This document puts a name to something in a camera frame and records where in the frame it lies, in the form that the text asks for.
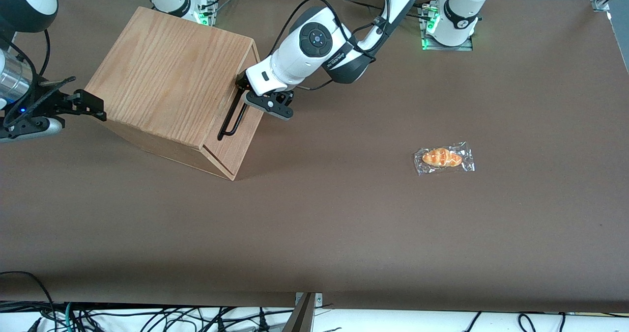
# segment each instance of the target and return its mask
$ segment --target wooden lid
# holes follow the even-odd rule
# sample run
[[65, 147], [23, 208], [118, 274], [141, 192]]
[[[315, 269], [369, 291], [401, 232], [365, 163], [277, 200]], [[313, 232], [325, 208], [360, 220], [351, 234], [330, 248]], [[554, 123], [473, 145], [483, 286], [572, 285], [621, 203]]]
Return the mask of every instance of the wooden lid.
[[108, 119], [200, 149], [253, 39], [140, 7], [86, 90]]

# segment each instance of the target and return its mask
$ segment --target black cable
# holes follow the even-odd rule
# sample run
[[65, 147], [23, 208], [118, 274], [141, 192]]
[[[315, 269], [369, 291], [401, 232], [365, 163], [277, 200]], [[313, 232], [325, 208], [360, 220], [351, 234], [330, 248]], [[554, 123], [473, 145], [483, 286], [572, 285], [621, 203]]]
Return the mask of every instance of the black cable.
[[[354, 4], [357, 4], [357, 5], [362, 5], [363, 7], [375, 8], [375, 9], [382, 10], [381, 7], [377, 7], [376, 5], [373, 5], [373, 4], [361, 3], [360, 1], [353, 1], [353, 0], [350, 0], [350, 2], [352, 2]], [[406, 16], [408, 16], [408, 17], [416, 17], [418, 19], [423, 19], [423, 20], [426, 20], [426, 21], [430, 20], [429, 17], [418, 16], [417, 14], [406, 13]]]
[[67, 327], [65, 325], [65, 320], [57, 319], [56, 314], [54, 314], [54, 317], [52, 317], [52, 316], [49, 316], [49, 314], [47, 312], [44, 312], [43, 310], [40, 310], [39, 312], [40, 312], [41, 317], [45, 319], [49, 319], [50, 321], [54, 321], [56, 324], [61, 325], [61, 327]]
[[148, 330], [146, 330], [146, 332], [151, 332], [153, 330], [153, 328], [157, 327], [157, 325], [159, 325], [160, 322], [166, 320], [166, 323], [168, 323], [168, 316], [175, 314], [176, 312], [178, 312], [181, 308], [178, 307], [177, 309], [171, 311], [171, 312], [164, 312], [164, 316], [162, 318], [160, 318], [159, 320], [157, 320], [157, 322], [155, 323], [155, 325], [151, 326], [151, 328], [149, 328]]
[[92, 316], [90, 316], [89, 312], [87, 312], [86, 310], [81, 310], [81, 312], [83, 312], [83, 315], [85, 315], [83, 318], [85, 318], [87, 320], [87, 322], [90, 323], [90, 325], [92, 325], [92, 327], [94, 327], [95, 331], [101, 331], [101, 326], [98, 325], [98, 323], [96, 322], [96, 320], [94, 320], [92, 318]]
[[[284, 34], [284, 32], [286, 30], [286, 27], [289, 25], [290, 21], [292, 20], [292, 17], [294, 17], [295, 14], [297, 14], [297, 11], [301, 7], [303, 7], [303, 5], [306, 4], [308, 1], [311, 1], [311, 0], [303, 0], [303, 1], [301, 1], [301, 3], [299, 3], [299, 5], [297, 5], [295, 10], [293, 10], [293, 12], [290, 13], [290, 16], [288, 17], [288, 20], [286, 21], [286, 23], [282, 27], [281, 31], [279, 32], [279, 35], [277, 35], [277, 39], [276, 39], [275, 43], [273, 44], [273, 47], [271, 48], [271, 50], [270, 50], [269, 54], [267, 55], [267, 57], [270, 56], [274, 52], [275, 48], [277, 47], [277, 44], [279, 43], [279, 40], [281, 39], [282, 35]], [[334, 10], [334, 8], [330, 5], [330, 3], [327, 0], [318, 0], [318, 1], [321, 1], [322, 3], [324, 3], [326, 5], [326, 7], [328, 7], [328, 9], [330, 9], [330, 11], [332, 11], [332, 15], [334, 16], [334, 21], [337, 24], [337, 26], [339, 27], [339, 29], [341, 30], [341, 33], [343, 34], [343, 38], [346, 41], [350, 41], [350, 37], [347, 36], [347, 34], [345, 32], [345, 29], [343, 28], [343, 25], [341, 23], [341, 19], [339, 19], [339, 15], [337, 14], [336, 10]], [[366, 55], [367, 57], [369, 57], [371, 59], [371, 62], [375, 61], [375, 57], [370, 55], [367, 51], [363, 50], [359, 46], [353, 46], [353, 48], [356, 51], [358, 51], [358, 52]]]
[[78, 332], [86, 332], [85, 326], [83, 325], [83, 323], [80, 322], [80, 319], [77, 319], [77, 317], [74, 316], [74, 312], [72, 311], [70, 311], [70, 321], [72, 321], [72, 325], [76, 327], [76, 328], [73, 328], [73, 330], [78, 331]]
[[355, 29], [352, 31], [352, 36], [353, 36], [353, 35], [355, 35], [355, 34], [356, 34], [356, 32], [359, 32], [360, 30], [364, 30], [365, 28], [370, 28], [371, 26], [373, 26], [373, 23], [369, 23], [369, 24], [366, 24], [366, 25], [360, 26], [360, 27], [358, 27], [358, 28], [355, 28]]
[[[290, 314], [293, 311], [294, 309], [293, 310], [278, 310], [278, 311], [265, 312], [264, 315], [269, 316], [269, 315], [276, 315], [276, 314]], [[247, 321], [247, 320], [255, 319], [255, 318], [260, 318], [260, 314], [251, 315], [244, 318], [237, 318], [237, 319], [223, 319], [223, 322], [243, 322], [243, 321]]]
[[613, 317], [615, 317], [615, 318], [629, 318], [629, 316], [625, 316], [625, 315], [617, 315], [617, 314], [610, 314], [609, 312], [601, 312], [601, 314], [608, 315], [608, 316], [613, 316]]
[[[11, 42], [11, 40], [7, 39], [7, 37], [5, 37], [3, 34], [0, 34], [0, 38], [2, 38], [9, 46], [11, 46], [11, 48], [13, 48], [20, 56], [24, 57], [25, 61], [27, 61], [27, 63], [29, 64], [29, 67], [31, 68], [31, 72], [34, 77], [37, 74], [37, 72], [35, 70], [35, 65], [33, 64], [33, 61], [31, 61], [29, 56], [27, 56], [26, 53], [20, 50], [18, 46], [16, 46], [13, 42]], [[15, 105], [9, 111], [7, 111], [4, 114], [4, 121], [2, 122], [3, 127], [9, 128], [12, 126], [11, 123], [13, 122], [8, 121], [10, 116], [13, 113], [16, 113], [17, 110], [20, 108], [20, 105], [22, 105], [22, 103], [24, 102], [24, 100], [27, 99], [31, 95], [34, 89], [34, 85], [35, 83], [31, 83], [31, 85], [29, 85], [29, 89], [27, 90], [27, 92], [15, 103]]]
[[264, 310], [260, 308], [260, 323], [258, 324], [260, 328], [258, 328], [259, 332], [269, 332], [269, 324], [267, 323], [267, 319], [264, 316]]
[[111, 312], [98, 312], [96, 314], [90, 314], [89, 316], [92, 318], [94, 316], [117, 316], [117, 317], [122, 317], [122, 318], [128, 318], [131, 316], [155, 315], [155, 314], [160, 314], [160, 313], [161, 312], [137, 312], [135, 314], [114, 314]]
[[179, 322], [183, 322], [183, 323], [191, 323], [193, 324], [193, 326], [195, 326], [195, 332], [199, 332], [199, 329], [196, 326], [196, 323], [194, 323], [193, 321], [186, 321], [186, 320], [181, 320]]
[[174, 320], [166, 321], [166, 325], [164, 325], [164, 332], [166, 332], [166, 330], [168, 330], [172, 325], [175, 325], [175, 322], [182, 321], [181, 318], [183, 318], [184, 316], [186, 316], [190, 312], [193, 312], [194, 310], [196, 310], [196, 308], [193, 308], [193, 309], [190, 309], [190, 310], [188, 310], [186, 312], [183, 312], [182, 314], [179, 315], [178, 318], [176, 318]]
[[332, 83], [332, 79], [330, 79], [329, 81], [319, 85], [319, 86], [314, 86], [312, 88], [308, 88], [307, 86], [301, 86], [301, 85], [297, 85], [295, 86], [295, 88], [300, 88], [301, 90], [308, 90], [308, 91], [313, 91], [313, 90], [319, 90], [321, 88], [323, 88], [324, 86], [328, 85], [329, 83]]
[[55, 317], [55, 331], [58, 330], [58, 326], [57, 326], [57, 319], [56, 319], [56, 314], [55, 314], [55, 307], [53, 305], [52, 302], [52, 298], [50, 297], [50, 293], [48, 292], [48, 290], [46, 289], [46, 287], [43, 285], [43, 283], [39, 280], [39, 278], [37, 278], [34, 274], [30, 273], [30, 272], [25, 272], [23, 270], [7, 270], [5, 272], [0, 272], [0, 276], [3, 276], [4, 274], [22, 274], [23, 276], [29, 276], [30, 278], [32, 278], [37, 285], [40, 286], [41, 290], [43, 290], [43, 294], [46, 295], [46, 299], [48, 299], [48, 303], [50, 305], [50, 309], [52, 310], [52, 314]]
[[166, 309], [162, 309], [160, 312], [158, 312], [156, 314], [153, 314], [153, 317], [148, 319], [148, 321], [146, 323], [144, 323], [144, 326], [142, 326], [142, 328], [140, 328], [140, 332], [143, 332], [144, 329], [146, 328], [146, 326], [148, 326], [148, 324], [151, 323], [151, 321], [153, 321], [154, 318], [157, 318], [157, 315], [163, 314], [164, 312], [166, 312]]
[[566, 324], [566, 313], [559, 312], [561, 314], [561, 324], [559, 325], [559, 332], [564, 332], [564, 325]]
[[422, 7], [422, 5], [424, 5], [424, 4], [428, 4], [428, 3], [431, 3], [431, 0], [427, 0], [427, 1], [425, 1], [424, 3], [413, 3], [413, 7], [416, 7], [416, 8], [421, 8], [421, 7]]
[[215, 1], [213, 1], [212, 3], [207, 4], [207, 5], [202, 5], [201, 7], [202, 7], [202, 8], [204, 8], [204, 9], [205, 9], [205, 8], [207, 8], [207, 7], [211, 7], [212, 5], [215, 5], [216, 3], [218, 3], [218, 1], [219, 1], [219, 0], [215, 0]]
[[[565, 312], [559, 312], [559, 314], [561, 315], [561, 323], [559, 325], [559, 332], [563, 332], [564, 331], [564, 325], [566, 324], [566, 313]], [[517, 315], [517, 324], [519, 325], [519, 329], [521, 329], [522, 332], [529, 332], [522, 325], [522, 318], [526, 318], [526, 320], [528, 321], [528, 324], [531, 325], [532, 332], [537, 332], [535, 330], [535, 325], [533, 325], [533, 321], [531, 321], [531, 319], [528, 316], [526, 316], [526, 314], [519, 314], [519, 315]]]
[[209, 321], [209, 324], [207, 324], [206, 326], [203, 326], [203, 328], [199, 332], [208, 332], [209, 329], [212, 328], [214, 323], [216, 323], [216, 321], [218, 321], [219, 318], [222, 318], [222, 316], [227, 314], [227, 312], [230, 312], [231, 310], [234, 310], [234, 309], [235, 307], [226, 307], [225, 310], [223, 310], [223, 308], [221, 307], [221, 309], [218, 311], [218, 314], [216, 314], [216, 316], [214, 316], [214, 318], [211, 321]]
[[48, 67], [48, 62], [50, 61], [50, 35], [48, 33], [48, 29], [46, 28], [43, 31], [44, 36], [46, 37], [46, 57], [43, 60], [43, 65], [41, 65], [40, 75], [43, 76], [43, 72], [46, 71]]
[[537, 332], [535, 330], [535, 325], [533, 325], [533, 321], [531, 321], [531, 319], [528, 316], [526, 316], [526, 314], [520, 314], [517, 316], [517, 324], [519, 325], [519, 329], [521, 329], [522, 332], [529, 332], [528, 330], [524, 328], [524, 326], [522, 326], [522, 318], [526, 318], [526, 320], [528, 321], [528, 324], [531, 325], [533, 332]]
[[472, 322], [470, 322], [470, 325], [467, 326], [467, 330], [464, 330], [463, 332], [470, 332], [472, 330], [472, 327], [474, 327], [474, 324], [476, 323], [476, 320], [478, 320], [478, 317], [482, 314], [482, 311], [479, 311], [476, 313], [476, 316], [474, 316], [474, 318], [472, 319]]

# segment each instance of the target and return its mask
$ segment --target black strap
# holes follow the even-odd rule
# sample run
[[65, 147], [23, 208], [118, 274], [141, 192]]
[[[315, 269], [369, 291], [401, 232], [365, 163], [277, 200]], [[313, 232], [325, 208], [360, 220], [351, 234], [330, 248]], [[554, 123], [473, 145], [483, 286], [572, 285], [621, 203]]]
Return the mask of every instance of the black strap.
[[188, 10], [190, 9], [190, 0], [184, 1], [181, 7], [177, 10], [173, 10], [172, 12], [167, 12], [171, 16], [182, 17], [185, 16]]
[[474, 22], [474, 20], [476, 20], [476, 17], [478, 17], [478, 13], [470, 17], [462, 17], [456, 14], [450, 8], [450, 0], [445, 1], [445, 5], [443, 5], [443, 11], [445, 12], [445, 16], [448, 17], [448, 20], [452, 21], [452, 24], [454, 24], [454, 28], [458, 30], [463, 30], [464, 28], [467, 28], [471, 23]]

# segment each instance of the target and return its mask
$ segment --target plastic wrapper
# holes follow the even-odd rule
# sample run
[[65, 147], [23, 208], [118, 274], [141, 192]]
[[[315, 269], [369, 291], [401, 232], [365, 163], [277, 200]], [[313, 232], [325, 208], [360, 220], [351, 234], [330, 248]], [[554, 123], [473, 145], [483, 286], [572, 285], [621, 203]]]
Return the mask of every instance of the plastic wrapper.
[[415, 168], [419, 175], [434, 172], [474, 171], [474, 157], [467, 142], [422, 148], [415, 153]]

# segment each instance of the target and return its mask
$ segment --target silver cylinder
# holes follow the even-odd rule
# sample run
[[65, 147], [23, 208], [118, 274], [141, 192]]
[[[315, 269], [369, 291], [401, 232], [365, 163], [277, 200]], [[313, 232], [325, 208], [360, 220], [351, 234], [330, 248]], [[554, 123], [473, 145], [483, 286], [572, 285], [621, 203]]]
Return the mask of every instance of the silver cylinder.
[[0, 56], [0, 66], [3, 65], [0, 75], [0, 97], [11, 104], [27, 93], [33, 81], [33, 72], [29, 64], [18, 61], [15, 56], [4, 50]]

